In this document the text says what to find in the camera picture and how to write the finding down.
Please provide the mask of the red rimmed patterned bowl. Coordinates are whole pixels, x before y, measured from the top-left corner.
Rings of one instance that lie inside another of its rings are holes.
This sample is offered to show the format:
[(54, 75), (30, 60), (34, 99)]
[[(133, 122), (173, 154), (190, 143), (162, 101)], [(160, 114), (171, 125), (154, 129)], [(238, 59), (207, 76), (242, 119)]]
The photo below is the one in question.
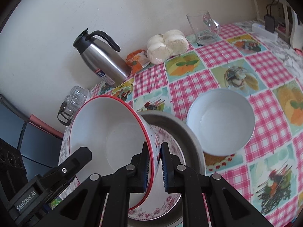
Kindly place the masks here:
[(149, 171), (144, 194), (130, 195), (129, 208), (139, 207), (151, 192), (160, 163), (160, 142), (151, 126), (127, 103), (108, 95), (94, 97), (77, 112), (71, 125), (69, 150), (87, 147), (92, 159), (76, 178), (82, 183), (89, 175), (109, 175), (129, 164), (147, 143)]

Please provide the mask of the clear drinking glass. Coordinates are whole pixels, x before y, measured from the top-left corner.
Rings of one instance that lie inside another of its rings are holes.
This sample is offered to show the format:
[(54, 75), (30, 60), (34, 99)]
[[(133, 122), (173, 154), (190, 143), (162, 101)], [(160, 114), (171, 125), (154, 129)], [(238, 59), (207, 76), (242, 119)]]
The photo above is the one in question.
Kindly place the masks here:
[(80, 86), (73, 86), (70, 95), (79, 100), (85, 100), (88, 96), (88, 89), (84, 89)]
[(65, 111), (69, 113), (76, 113), (83, 106), (83, 101), (72, 95), (66, 96), (65, 103)]

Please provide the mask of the stainless steel thermos jug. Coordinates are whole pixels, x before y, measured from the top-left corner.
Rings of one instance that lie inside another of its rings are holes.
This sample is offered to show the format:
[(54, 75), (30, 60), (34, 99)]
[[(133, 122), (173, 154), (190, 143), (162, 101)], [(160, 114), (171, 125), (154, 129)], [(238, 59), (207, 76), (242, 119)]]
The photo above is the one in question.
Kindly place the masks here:
[(84, 63), (102, 81), (112, 87), (124, 83), (131, 74), (131, 67), (118, 54), (121, 49), (105, 32), (85, 29), (74, 41)]

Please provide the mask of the floral pink rimmed plate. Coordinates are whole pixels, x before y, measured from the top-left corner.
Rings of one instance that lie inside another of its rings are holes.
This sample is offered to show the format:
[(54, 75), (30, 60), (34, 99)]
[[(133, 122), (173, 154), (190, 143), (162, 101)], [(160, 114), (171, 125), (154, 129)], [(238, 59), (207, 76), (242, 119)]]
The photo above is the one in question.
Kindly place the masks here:
[[(186, 164), (183, 152), (175, 138), (163, 128), (155, 125), (152, 125), (151, 127), (156, 135), (158, 135), (159, 142), (167, 142), (170, 153), (177, 155), (181, 163)], [(162, 164), (159, 164), (156, 172), (156, 178), (149, 196), (139, 207), (128, 212), (129, 218), (139, 221), (149, 221), (160, 218), (172, 210), (179, 201), (181, 197), (180, 193), (169, 194), (165, 191)]]

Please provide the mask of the bag of white buns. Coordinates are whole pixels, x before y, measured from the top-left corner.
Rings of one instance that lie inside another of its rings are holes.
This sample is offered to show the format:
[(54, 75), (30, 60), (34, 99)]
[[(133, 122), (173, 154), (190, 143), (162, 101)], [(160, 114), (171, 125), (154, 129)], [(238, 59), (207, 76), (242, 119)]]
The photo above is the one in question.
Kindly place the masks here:
[(147, 41), (147, 58), (154, 65), (164, 63), (172, 56), (185, 53), (189, 49), (189, 42), (183, 32), (173, 29), (164, 34), (152, 36)]

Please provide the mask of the white power strip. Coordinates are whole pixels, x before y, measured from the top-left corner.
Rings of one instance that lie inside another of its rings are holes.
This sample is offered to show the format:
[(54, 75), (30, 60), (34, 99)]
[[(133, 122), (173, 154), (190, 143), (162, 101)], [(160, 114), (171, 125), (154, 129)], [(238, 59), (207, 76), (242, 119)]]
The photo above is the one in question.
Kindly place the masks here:
[(258, 24), (258, 23), (253, 23), (252, 24), (252, 31), (254, 33), (257, 33), (273, 42), (277, 41), (277, 38), (278, 38), (278, 33), (277, 32), (270, 32), (270, 31), (267, 31), (265, 29), (265, 26), (264, 25), (261, 25), (261, 24)]

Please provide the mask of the white round bowl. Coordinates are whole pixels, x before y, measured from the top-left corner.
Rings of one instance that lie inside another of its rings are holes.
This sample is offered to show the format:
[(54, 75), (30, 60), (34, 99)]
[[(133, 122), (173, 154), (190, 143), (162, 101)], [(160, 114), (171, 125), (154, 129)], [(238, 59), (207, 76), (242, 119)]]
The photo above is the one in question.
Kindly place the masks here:
[(204, 152), (225, 156), (236, 153), (250, 141), (255, 114), (243, 95), (220, 88), (195, 99), (188, 110), (186, 124)]

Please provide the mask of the white chair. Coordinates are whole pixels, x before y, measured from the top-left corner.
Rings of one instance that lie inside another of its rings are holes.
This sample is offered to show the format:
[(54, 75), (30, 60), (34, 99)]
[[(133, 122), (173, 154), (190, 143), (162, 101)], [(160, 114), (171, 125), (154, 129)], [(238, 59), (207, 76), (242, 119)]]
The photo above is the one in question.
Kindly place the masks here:
[[(264, 16), (260, 14), (258, 1), (253, 1), (257, 14), (257, 21), (264, 24)], [(277, 26), (277, 33), (282, 39), (289, 43), (292, 48), (302, 50), (302, 21), (286, 0), (274, 0), (274, 3), (277, 1), (282, 6), (283, 18), (276, 19), (276, 23), (278, 24), (278, 20), (280, 20), (285, 24), (285, 30), (281, 30)]]

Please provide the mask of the orange snack packet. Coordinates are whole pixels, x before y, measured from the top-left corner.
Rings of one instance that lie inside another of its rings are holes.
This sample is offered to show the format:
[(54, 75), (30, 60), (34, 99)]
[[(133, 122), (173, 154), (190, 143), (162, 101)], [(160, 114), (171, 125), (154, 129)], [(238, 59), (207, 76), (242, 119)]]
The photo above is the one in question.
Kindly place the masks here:
[(150, 60), (147, 58), (147, 52), (145, 50), (138, 49), (127, 56), (126, 63), (131, 67), (131, 73), (135, 74), (147, 67)]

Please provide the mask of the checkered fruit pattern tablecloth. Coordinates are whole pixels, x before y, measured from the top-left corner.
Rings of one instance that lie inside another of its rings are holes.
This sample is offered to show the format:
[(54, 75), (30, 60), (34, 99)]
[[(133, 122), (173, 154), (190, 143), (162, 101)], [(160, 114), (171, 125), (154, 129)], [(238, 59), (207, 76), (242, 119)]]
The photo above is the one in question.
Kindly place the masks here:
[(207, 46), (187, 39), (185, 54), (91, 95), (186, 122), (207, 175), (220, 173), (274, 226), (291, 224), (302, 210), (302, 57), (252, 32), (251, 21), (224, 25)]

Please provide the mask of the white round tray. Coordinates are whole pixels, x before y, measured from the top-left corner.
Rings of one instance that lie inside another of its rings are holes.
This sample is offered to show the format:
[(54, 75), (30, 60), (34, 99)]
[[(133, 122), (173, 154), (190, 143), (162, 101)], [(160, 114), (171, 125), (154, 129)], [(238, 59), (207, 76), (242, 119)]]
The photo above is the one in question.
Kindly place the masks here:
[(74, 86), (65, 98), (65, 107), (63, 116), (67, 120), (66, 126), (70, 126), (77, 112), (87, 101), (90, 96), (88, 89), (83, 89), (80, 86)]

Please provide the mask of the black power adapter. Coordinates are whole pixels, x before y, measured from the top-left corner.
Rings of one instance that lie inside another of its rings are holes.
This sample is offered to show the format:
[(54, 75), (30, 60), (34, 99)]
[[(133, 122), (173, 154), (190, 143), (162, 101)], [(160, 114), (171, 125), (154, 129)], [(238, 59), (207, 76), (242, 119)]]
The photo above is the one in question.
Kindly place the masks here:
[(272, 9), (272, 5), (266, 6), (266, 15), (264, 16), (265, 30), (269, 31), (270, 33), (274, 33), (276, 28), (276, 21), (275, 18), (272, 16), (271, 9)]

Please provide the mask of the grey metal round tray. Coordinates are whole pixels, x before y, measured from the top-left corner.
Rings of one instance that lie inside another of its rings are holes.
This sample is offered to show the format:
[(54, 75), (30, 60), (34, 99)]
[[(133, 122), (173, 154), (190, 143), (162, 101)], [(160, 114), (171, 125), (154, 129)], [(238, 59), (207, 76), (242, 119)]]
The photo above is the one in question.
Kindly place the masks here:
[[(191, 129), (180, 119), (172, 114), (161, 111), (143, 111), (139, 113), (150, 125), (163, 128), (178, 143), (185, 157), (185, 164), (205, 174), (205, 159), (202, 148)], [(177, 226), (182, 222), (182, 200), (179, 199), (176, 205), (164, 216), (147, 221), (128, 219), (128, 226)]]

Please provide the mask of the clear glass mug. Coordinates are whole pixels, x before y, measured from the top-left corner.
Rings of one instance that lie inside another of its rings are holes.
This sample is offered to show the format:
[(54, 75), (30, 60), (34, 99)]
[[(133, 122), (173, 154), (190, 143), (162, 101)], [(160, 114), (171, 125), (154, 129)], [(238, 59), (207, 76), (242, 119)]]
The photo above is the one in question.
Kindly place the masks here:
[(186, 17), (195, 35), (197, 44), (207, 45), (217, 40), (221, 32), (221, 26), (211, 17), (207, 10), (188, 13)]

